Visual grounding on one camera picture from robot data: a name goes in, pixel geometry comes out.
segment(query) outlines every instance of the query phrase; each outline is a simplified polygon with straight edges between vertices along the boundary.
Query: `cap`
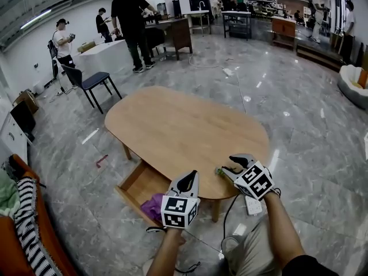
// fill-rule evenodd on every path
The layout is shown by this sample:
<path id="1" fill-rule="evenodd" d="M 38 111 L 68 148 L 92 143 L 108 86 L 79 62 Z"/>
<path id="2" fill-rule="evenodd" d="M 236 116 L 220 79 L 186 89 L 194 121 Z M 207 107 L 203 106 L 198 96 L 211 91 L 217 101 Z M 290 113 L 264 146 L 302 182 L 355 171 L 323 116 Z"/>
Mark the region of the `cap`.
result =
<path id="1" fill-rule="evenodd" d="M 58 20 L 58 22 L 56 23 L 56 26 L 58 26 L 59 24 L 69 24 L 68 21 L 66 21 L 65 19 L 61 18 L 60 20 Z"/>

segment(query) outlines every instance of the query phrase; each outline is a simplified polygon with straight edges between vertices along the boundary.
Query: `shoe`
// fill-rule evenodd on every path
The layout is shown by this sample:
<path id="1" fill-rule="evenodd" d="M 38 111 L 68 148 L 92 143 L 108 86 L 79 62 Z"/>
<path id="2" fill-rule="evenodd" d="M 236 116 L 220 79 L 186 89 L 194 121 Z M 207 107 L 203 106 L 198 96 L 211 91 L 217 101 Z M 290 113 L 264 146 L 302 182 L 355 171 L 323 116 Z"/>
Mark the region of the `shoe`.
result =
<path id="1" fill-rule="evenodd" d="M 141 73 L 141 72 L 144 72 L 144 69 L 143 69 L 143 67 L 135 67 L 135 68 L 133 69 L 133 72 L 134 72 L 134 73 L 136 73 L 136 72 Z"/>
<path id="2" fill-rule="evenodd" d="M 146 67 L 146 69 L 150 70 L 155 65 L 156 65 L 156 62 L 151 62 L 150 64 L 146 64 L 145 67 Z"/>
<path id="3" fill-rule="evenodd" d="M 239 242 L 234 237 L 226 237 L 221 242 L 221 249 L 226 260 L 229 259 L 230 252 L 239 245 Z"/>

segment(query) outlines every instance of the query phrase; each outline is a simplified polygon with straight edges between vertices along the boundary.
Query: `black and white striped fabric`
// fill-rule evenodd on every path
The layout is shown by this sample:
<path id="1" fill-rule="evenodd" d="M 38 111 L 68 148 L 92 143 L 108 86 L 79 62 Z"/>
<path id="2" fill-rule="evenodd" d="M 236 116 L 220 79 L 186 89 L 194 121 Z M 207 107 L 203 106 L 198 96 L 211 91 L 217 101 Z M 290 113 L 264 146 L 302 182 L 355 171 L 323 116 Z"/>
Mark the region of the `black and white striped fabric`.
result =
<path id="1" fill-rule="evenodd" d="M 37 276 L 61 275 L 50 255 L 39 240 L 39 229 L 36 217 L 36 181 L 30 177 L 18 183 L 20 208 L 14 215 L 17 235 L 28 263 Z"/>

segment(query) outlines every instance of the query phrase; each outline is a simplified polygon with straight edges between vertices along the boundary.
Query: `purple cloth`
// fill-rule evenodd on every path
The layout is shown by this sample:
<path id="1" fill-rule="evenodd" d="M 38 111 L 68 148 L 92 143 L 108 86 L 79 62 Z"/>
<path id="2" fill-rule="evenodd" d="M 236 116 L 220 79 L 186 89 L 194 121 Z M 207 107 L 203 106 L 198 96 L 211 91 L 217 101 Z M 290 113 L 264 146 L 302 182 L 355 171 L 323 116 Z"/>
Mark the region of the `purple cloth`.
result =
<path id="1" fill-rule="evenodd" d="M 143 213 L 145 213 L 148 217 L 158 222 L 162 222 L 161 219 L 161 204 L 162 197 L 164 194 L 156 193 L 152 195 L 151 200 L 146 201 L 140 206 L 140 209 Z"/>

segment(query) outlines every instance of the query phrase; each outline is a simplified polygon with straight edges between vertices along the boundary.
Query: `orange sofa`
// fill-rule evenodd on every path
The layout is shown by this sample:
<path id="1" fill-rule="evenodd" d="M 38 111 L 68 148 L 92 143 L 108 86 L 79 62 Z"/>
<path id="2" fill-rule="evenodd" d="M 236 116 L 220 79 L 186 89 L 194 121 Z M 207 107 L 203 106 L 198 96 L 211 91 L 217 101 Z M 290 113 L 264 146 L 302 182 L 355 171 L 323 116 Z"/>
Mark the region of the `orange sofa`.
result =
<path id="1" fill-rule="evenodd" d="M 46 207 L 41 195 L 40 177 L 18 156 L 12 156 L 15 168 L 19 169 L 19 177 L 31 177 L 37 180 L 37 224 L 43 246 L 64 276 L 78 275 L 74 266 L 63 251 L 52 228 Z M 14 221 L 10 217 L 0 217 L 0 274 L 4 276 L 35 275 L 18 240 Z"/>

